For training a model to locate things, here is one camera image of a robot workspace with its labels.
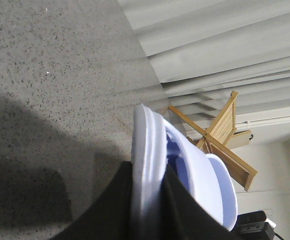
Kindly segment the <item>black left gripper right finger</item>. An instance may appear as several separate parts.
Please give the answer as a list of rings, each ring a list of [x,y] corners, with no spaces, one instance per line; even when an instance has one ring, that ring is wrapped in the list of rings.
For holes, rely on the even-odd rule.
[[[168,166],[161,186],[161,238],[236,240],[238,236],[215,221],[187,192]]]

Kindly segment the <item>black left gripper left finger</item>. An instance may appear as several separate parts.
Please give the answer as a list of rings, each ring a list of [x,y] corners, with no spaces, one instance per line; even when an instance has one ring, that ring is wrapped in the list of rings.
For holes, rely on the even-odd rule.
[[[123,161],[99,198],[53,240],[128,240],[132,164]]]

